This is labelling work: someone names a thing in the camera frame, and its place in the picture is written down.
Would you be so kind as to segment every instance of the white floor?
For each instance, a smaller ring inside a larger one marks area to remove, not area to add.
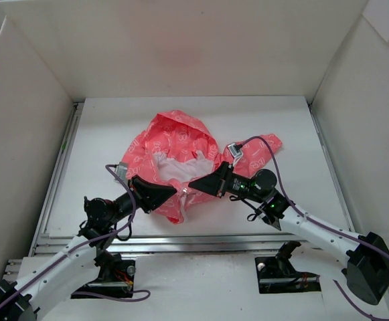
[[[235,140],[275,133],[285,189],[312,214],[348,228],[309,109],[300,96],[97,98],[87,99],[70,160],[52,206],[47,233],[68,237],[85,220],[83,196],[115,199],[124,192],[105,171],[118,163],[131,141],[157,112],[180,109],[198,117],[221,150]],[[266,166],[274,170],[269,162]],[[251,210],[227,199],[192,207],[188,222],[170,224],[159,215],[138,211],[134,235],[234,235],[278,233],[260,222],[247,222]]]
[[[19,277],[47,260],[27,257]],[[135,289],[151,297],[139,303],[68,300],[44,321],[365,321],[343,298],[331,280],[321,278],[322,292],[259,294],[252,254],[150,255],[138,257]],[[389,318],[385,301],[363,304],[365,311]]]

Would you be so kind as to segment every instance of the red cloth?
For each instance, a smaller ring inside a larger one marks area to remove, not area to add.
[[[273,152],[278,151],[282,146],[282,142],[274,134],[262,135],[262,137],[270,144]],[[250,141],[244,145],[242,151],[244,156],[235,166],[234,172],[245,177],[251,177],[271,159],[270,152],[261,140]],[[198,165],[198,161],[203,159],[201,162],[203,167],[211,165],[210,173],[223,161],[233,163],[228,149],[225,148],[223,154],[219,152],[214,137],[199,119],[180,110],[160,112],[154,117],[148,128],[132,141],[122,161],[128,164],[126,175],[128,179],[138,174],[146,181],[172,185],[177,189],[174,196],[155,210],[175,224],[184,222],[185,210],[190,206],[214,197],[188,187],[188,183],[198,177],[190,177],[187,181],[176,178],[163,179],[163,171],[159,170],[157,157],[171,159],[171,163],[176,161],[181,167],[186,167],[187,164]]]

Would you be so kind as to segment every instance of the white enclosure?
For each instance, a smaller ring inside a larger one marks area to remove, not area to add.
[[[0,0],[0,278],[29,273],[75,234],[84,195],[119,196],[103,166],[170,109],[201,119],[221,149],[275,133],[294,200],[389,246],[389,1]],[[254,295],[254,253],[299,238],[249,213],[226,200],[182,225],[139,213],[129,248],[112,250],[137,256],[138,285],[157,296],[71,300],[46,320],[104,309],[198,320],[202,305],[208,320],[365,320],[325,279],[322,294]],[[28,253],[21,270],[6,266]],[[389,317],[389,293],[370,312]]]

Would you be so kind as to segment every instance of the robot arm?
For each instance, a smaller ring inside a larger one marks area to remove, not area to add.
[[[278,259],[285,260],[299,272],[345,279],[348,288],[359,299],[373,305],[379,303],[389,287],[389,260],[356,240],[361,239],[389,254],[380,236],[370,232],[364,237],[344,231],[291,204],[275,189],[277,178],[270,170],[261,169],[249,179],[234,174],[233,169],[231,164],[223,162],[215,172],[192,181],[189,187],[217,197],[229,192],[236,196],[233,201],[260,203],[254,218],[279,231],[298,235],[324,250],[316,253],[313,249],[299,249],[300,243],[290,242],[281,248]]]
[[[146,213],[176,193],[173,187],[151,184],[138,176],[129,181],[129,188],[135,210],[140,207]],[[128,193],[114,201],[84,198],[84,210],[86,223],[62,251],[12,284],[0,281],[0,321],[41,320],[59,302],[95,280],[101,268],[109,268],[112,255],[106,248],[116,237],[114,225],[134,213],[131,198]]]
[[[299,272],[345,280],[361,300],[378,304],[389,287],[389,261],[330,230],[362,239],[389,253],[383,239],[373,233],[364,237],[344,231],[310,215],[298,205],[293,207],[275,189],[276,183],[275,174],[269,170],[259,170],[248,179],[234,174],[233,166],[223,162],[215,172],[192,181],[189,187],[217,197],[229,192],[237,197],[236,200],[259,203],[254,218],[324,249],[303,249],[300,243],[289,242],[282,246],[277,259]],[[135,196],[136,209],[140,207],[146,213],[176,193],[173,187],[151,184],[139,177],[133,177],[129,187]],[[32,275],[12,284],[0,282],[0,320],[41,320],[59,302],[95,280],[100,267],[108,264],[106,257],[110,254],[106,248],[116,237],[114,225],[134,213],[133,203],[128,193],[114,201],[85,198],[84,210],[86,224],[80,226],[78,235],[65,249]]]

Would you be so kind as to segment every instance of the cable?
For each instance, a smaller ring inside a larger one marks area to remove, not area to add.
[[[149,291],[149,290],[136,290],[136,291],[130,291],[129,293],[131,293],[131,294],[146,293],[147,295],[144,296],[143,298],[139,298],[139,299],[123,299],[123,298],[113,298],[112,296],[105,296],[105,295],[99,294],[99,293],[83,292],[83,291],[74,292],[73,294],[76,294],[79,296],[92,296],[94,298],[106,299],[106,300],[117,301],[117,302],[125,302],[125,303],[142,302],[151,296],[151,291]]]
[[[257,213],[256,213],[256,212],[258,211],[258,209],[257,209],[254,205],[252,205],[251,203],[249,203],[246,199],[243,199],[243,198],[240,198],[240,197],[231,195],[231,196],[230,196],[230,200],[231,200],[231,202],[242,201],[243,203],[245,203],[245,204],[248,205],[251,209],[254,210],[254,213],[253,213],[253,214],[249,214],[249,215],[246,217],[246,219],[247,219],[249,222],[255,221],[255,219],[260,215],[260,214],[257,214]]]
[[[121,228],[119,228],[119,229],[117,229],[117,230],[115,230],[115,231],[113,231],[111,233],[108,233],[106,235],[102,235],[102,236],[99,236],[99,237],[95,237],[94,239],[89,239],[88,241],[82,242],[82,243],[78,244],[77,246],[74,246],[72,249],[70,249],[68,251],[69,254],[74,253],[77,249],[79,249],[80,247],[82,247],[82,246],[84,246],[86,244],[89,244],[89,243],[92,243],[92,242],[96,242],[96,241],[100,241],[101,239],[105,239],[107,237],[113,237],[113,236],[117,235],[118,233],[120,233],[122,230],[126,229],[133,222],[133,219],[135,218],[135,213],[136,213],[135,197],[133,196],[132,191],[129,189],[129,187],[126,185],[126,183],[117,174],[115,174],[114,171],[111,169],[111,168],[115,168],[115,167],[116,167],[116,165],[106,165],[105,166],[106,170],[108,172],[110,172],[111,175],[124,187],[124,189],[126,190],[127,194],[129,194],[130,200],[132,201],[132,213],[129,216],[129,219],[128,219],[127,223],[124,224]],[[55,262],[53,262],[48,267],[46,267],[44,269],[44,271],[40,272],[32,280],[30,280],[28,283],[26,283],[24,286],[22,286],[16,292],[14,292],[12,295],[10,295],[10,297],[8,297],[6,300],[2,301],[2,303],[0,303],[0,310],[4,306],[6,306],[8,303],[10,303],[12,300],[14,300],[20,293],[22,293],[24,290],[28,289],[28,287],[30,287],[33,284],[35,284],[40,278],[42,278],[49,271],[54,269],[57,265],[59,265],[67,257],[68,256],[66,256],[66,255],[64,255],[62,257],[59,257]]]
[[[118,239],[119,241],[121,242],[126,242],[128,241],[130,238],[132,238],[132,225],[130,224],[129,225],[129,234],[123,239],[121,236],[119,236],[118,234],[115,235],[115,238]]]
[[[279,171],[279,166],[277,164],[277,161],[276,161],[276,157],[275,157],[275,154],[272,150],[272,148],[270,147],[270,145],[268,144],[268,142],[261,136],[253,136],[247,140],[245,140],[242,144],[239,144],[239,145],[236,145],[236,148],[242,148],[245,144],[247,144],[248,142],[250,142],[251,140],[254,140],[254,139],[260,139],[263,143],[265,143],[266,147],[268,148],[268,151],[270,152],[270,155],[272,156],[272,159],[273,159],[273,163],[275,164],[275,169],[276,169],[276,175],[277,175],[277,179],[278,179],[278,182],[279,182],[279,186],[281,187],[281,191],[282,191],[282,194],[285,196],[285,198],[287,199],[289,205],[294,209],[294,211],[297,212],[297,214],[299,214],[301,217],[304,217],[304,213],[302,211],[300,211],[296,206],[295,204],[289,199],[288,195],[287,195],[287,192],[285,191],[285,189],[283,188],[283,184],[282,184],[282,178],[281,178],[281,173]],[[336,229],[333,229],[331,227],[328,227],[318,221],[316,221],[315,219],[312,219],[310,218],[309,216],[307,217],[307,220],[312,222],[313,224],[316,224],[317,226],[319,227],[322,227],[323,229],[326,229],[327,231],[329,232],[332,232],[334,234],[337,234],[337,235],[340,235],[342,237],[345,237],[347,239],[350,239],[351,241],[354,241],[356,243],[359,243],[359,244],[362,244],[366,247],[368,247],[369,249],[372,249],[373,251],[379,253],[381,256],[385,257],[387,260],[389,260],[389,254],[387,254],[385,251],[382,251],[381,249],[375,247],[374,245],[371,245],[361,239],[357,239],[356,237],[353,237],[351,235],[347,235],[345,233],[342,233],[341,231],[338,231]],[[341,294],[343,294],[344,298],[350,303],[351,306],[353,306],[355,308],[355,310],[357,310],[360,314],[362,314],[363,316],[365,316],[366,318],[369,318],[373,321],[389,321],[389,319],[383,319],[383,318],[377,318],[371,314],[368,314],[366,312],[364,312],[363,310],[361,310],[350,298],[349,296],[344,292],[343,288],[340,286],[340,284],[335,281],[335,284],[337,285],[338,289],[340,290]]]

